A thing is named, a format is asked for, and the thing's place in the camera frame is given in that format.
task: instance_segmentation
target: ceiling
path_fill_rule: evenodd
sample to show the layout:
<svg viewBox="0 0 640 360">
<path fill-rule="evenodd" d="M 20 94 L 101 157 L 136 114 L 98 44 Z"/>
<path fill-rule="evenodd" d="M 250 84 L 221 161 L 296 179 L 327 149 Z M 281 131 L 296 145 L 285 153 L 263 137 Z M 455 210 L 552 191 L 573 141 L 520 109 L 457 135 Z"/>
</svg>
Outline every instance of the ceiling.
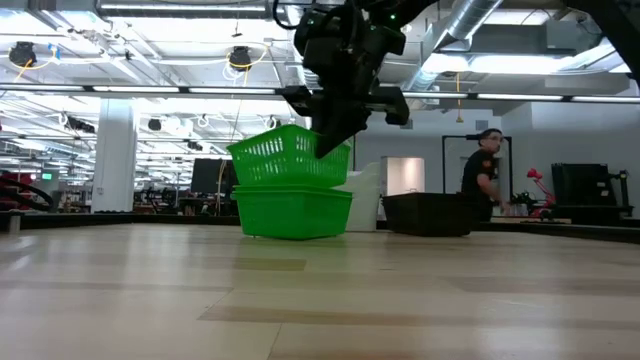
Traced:
<svg viewBox="0 0 640 360">
<path fill-rule="evenodd" d="M 166 2 L 157 0 L 103 0 L 101 5 L 125 3 L 166 5 Z M 212 5 L 228 4 L 229 1 L 174 0 L 171 3 Z M 264 1 L 249 3 L 255 6 L 256 3 L 264 4 Z M 405 29 L 407 45 L 404 54 L 387 57 L 379 76 L 383 84 L 402 86 L 420 70 L 425 60 L 422 53 L 425 32 L 430 24 L 446 19 L 451 12 L 452 3 L 453 1 L 441 1 L 439 7 L 429 7 L 410 24 L 410 28 Z M 33 9 L 26 11 L 19 7 L 0 8 L 0 83 L 16 81 L 32 84 L 280 88 L 304 84 L 305 81 L 300 66 L 301 58 L 291 42 L 293 34 L 281 29 L 270 19 L 254 15 L 251 16 L 255 18 L 246 18 L 247 16 L 243 16 L 240 11 L 228 11 L 224 14 L 218 11 L 215 17 L 207 15 L 208 17 L 190 18 L 163 15 L 158 17 L 158 12 L 154 11 L 147 12 L 145 16 L 129 16 L 126 11 L 120 11 L 119 16 L 102 18 L 97 14 L 100 14 L 100 11 L 47 12 Z M 580 19 L 581 16 L 583 14 L 567 11 L 560 1 L 505 0 L 488 18 L 484 27 L 510 25 L 534 29 L 556 20 L 576 27 L 576 19 Z M 579 30 L 583 32 L 583 37 L 590 41 L 601 38 L 597 28 L 586 27 L 584 24 L 580 23 L 580 28 L 585 28 Z M 22 69 L 13 65 L 6 55 L 17 41 L 33 42 L 38 59 L 35 65 L 44 67 L 25 71 L 18 76 Z M 248 46 L 252 61 L 259 60 L 246 75 L 229 69 L 227 56 L 234 46 Z M 52 56 L 52 48 L 57 49 L 56 56 Z M 445 72 L 437 76 L 434 85 L 441 91 L 521 94 L 616 94 L 623 90 L 625 84 L 628 84 L 625 75 L 608 72 L 622 65 L 617 54 L 608 53 L 596 60 L 590 63 L 588 68 L 583 66 L 580 71 L 564 75 L 515 75 L 474 71 L 464 71 L 456 75 Z M 75 136 L 74 131 L 61 125 L 61 113 L 76 117 L 99 129 L 99 98 L 19 92 L 0 95 L 3 95 L 0 99 L 2 134 Z M 194 141 L 219 140 L 215 146 L 207 147 L 202 152 L 189 150 L 182 143 L 140 143 L 137 169 L 139 179 L 151 178 L 166 183 L 188 182 L 188 176 L 185 174 L 191 172 L 191 163 L 185 156 L 179 156 L 181 154 L 226 155 L 226 145 L 264 132 L 273 126 L 274 119 L 281 123 L 306 124 L 306 120 L 298 117 L 283 101 L 141 96 L 133 99 L 133 104 L 141 117 L 142 138 L 190 137 Z M 441 100 L 438 104 L 431 103 L 428 106 L 429 109 L 447 111 L 457 108 L 458 102 Z M 501 115 L 517 106 L 517 103 L 466 101 L 462 106 L 491 109 L 494 114 Z M 151 118 L 166 121 L 173 119 L 183 125 L 192 125 L 187 126 L 190 131 L 186 135 L 175 131 L 154 132 L 147 127 Z M 91 179 L 92 159 L 95 157 L 94 140 L 5 140 L 3 146 L 4 157 L 15 158 L 16 154 L 19 154 L 26 157 L 36 156 L 37 159 L 33 163 L 26 162 L 26 159 L 18 162 L 3 161 L 0 163 L 2 169 L 15 171 L 18 166 L 23 169 L 26 167 L 40 170 L 43 167 L 58 167 L 67 172 L 65 179 L 71 183 L 82 183 Z M 158 156 L 153 156 L 153 161 L 149 162 L 153 154 Z"/>
</svg>

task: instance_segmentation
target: green bin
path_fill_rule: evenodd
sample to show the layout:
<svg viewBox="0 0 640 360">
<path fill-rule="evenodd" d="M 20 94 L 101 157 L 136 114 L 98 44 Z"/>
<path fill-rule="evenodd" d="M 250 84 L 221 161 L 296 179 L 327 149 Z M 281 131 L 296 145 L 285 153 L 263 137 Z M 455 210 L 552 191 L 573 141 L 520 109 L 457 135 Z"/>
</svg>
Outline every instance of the green bin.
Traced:
<svg viewBox="0 0 640 360">
<path fill-rule="evenodd" d="M 316 159 L 317 134 L 284 125 L 229 145 L 241 185 L 300 184 L 330 188 L 347 179 L 349 146 Z"/>
<path fill-rule="evenodd" d="M 304 240 L 343 234 L 351 193 L 305 185 L 236 186 L 245 235 Z"/>
</svg>

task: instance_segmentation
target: black shirt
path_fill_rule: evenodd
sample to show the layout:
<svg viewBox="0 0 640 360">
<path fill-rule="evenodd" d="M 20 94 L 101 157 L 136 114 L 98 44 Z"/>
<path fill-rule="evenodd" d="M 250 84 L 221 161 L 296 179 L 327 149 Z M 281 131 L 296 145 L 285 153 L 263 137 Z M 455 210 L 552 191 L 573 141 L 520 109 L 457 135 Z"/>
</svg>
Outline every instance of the black shirt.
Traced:
<svg viewBox="0 0 640 360">
<path fill-rule="evenodd" d="M 493 155 L 478 150 L 467 161 L 464 166 L 464 175 L 462 177 L 462 193 L 480 202 L 490 202 L 489 195 L 482 192 L 478 185 L 478 175 L 486 174 L 489 179 L 495 177 L 495 163 Z"/>
</svg>

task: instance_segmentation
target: green plastic basket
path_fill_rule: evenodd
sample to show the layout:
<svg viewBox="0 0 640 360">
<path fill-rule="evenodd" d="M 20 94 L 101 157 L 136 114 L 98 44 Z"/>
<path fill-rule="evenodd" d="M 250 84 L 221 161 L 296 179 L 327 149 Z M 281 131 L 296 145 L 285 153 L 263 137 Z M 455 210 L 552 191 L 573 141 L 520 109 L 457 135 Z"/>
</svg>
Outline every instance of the green plastic basket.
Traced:
<svg viewBox="0 0 640 360">
<path fill-rule="evenodd" d="M 227 149 L 242 185 L 342 185 L 347 179 L 349 146 L 340 145 L 316 159 L 317 134 L 285 125 L 243 140 Z"/>
<path fill-rule="evenodd" d="M 245 235 L 305 240 L 343 234 L 351 193 L 304 185 L 236 186 Z"/>
</svg>

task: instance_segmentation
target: man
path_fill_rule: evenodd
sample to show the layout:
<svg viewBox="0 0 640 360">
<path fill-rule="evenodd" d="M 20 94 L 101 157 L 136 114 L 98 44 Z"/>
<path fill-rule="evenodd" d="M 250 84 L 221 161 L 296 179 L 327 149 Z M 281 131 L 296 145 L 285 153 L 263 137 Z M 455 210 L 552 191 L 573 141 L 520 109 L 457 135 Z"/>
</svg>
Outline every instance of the man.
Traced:
<svg viewBox="0 0 640 360">
<path fill-rule="evenodd" d="M 464 167 L 462 177 L 462 193 L 474 202 L 474 216 L 478 221 L 491 220 L 493 202 L 500 202 L 503 212 L 509 210 L 509 203 L 503 201 L 500 191 L 491 184 L 495 177 L 495 163 L 493 156 L 500 151 L 502 131 L 487 129 L 478 140 L 480 149 L 476 151 Z"/>
</svg>

